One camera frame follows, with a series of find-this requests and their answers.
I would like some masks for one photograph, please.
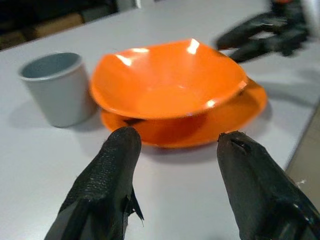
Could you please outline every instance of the white table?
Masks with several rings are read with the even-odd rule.
[[[261,0],[167,0],[0,52],[0,239],[41,240],[79,173],[110,134],[96,114],[51,127],[17,77],[26,61],[55,51],[83,56],[92,73],[105,53],[196,38],[210,44]],[[268,56],[242,66],[269,95],[244,131],[285,168],[320,96],[320,47],[296,58]],[[238,228],[219,171],[216,144],[189,150],[142,149],[134,188],[145,216],[129,218],[127,240],[236,240]]]

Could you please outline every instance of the orange plate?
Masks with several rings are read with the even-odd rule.
[[[146,145],[163,148],[185,148],[214,142],[220,133],[238,130],[266,106],[265,90],[250,80],[239,95],[210,111],[176,119],[145,120],[133,125]],[[114,131],[127,126],[123,117],[102,111],[103,124]]]
[[[90,90],[105,110],[131,118],[199,114],[235,96],[248,83],[229,57],[195,39],[105,55]]]

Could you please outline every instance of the gray cup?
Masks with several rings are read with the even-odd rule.
[[[24,65],[19,77],[52,126],[80,123],[97,109],[89,94],[88,75],[80,55],[62,52]]]

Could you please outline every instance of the floor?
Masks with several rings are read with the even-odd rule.
[[[286,172],[320,211],[320,104]]]

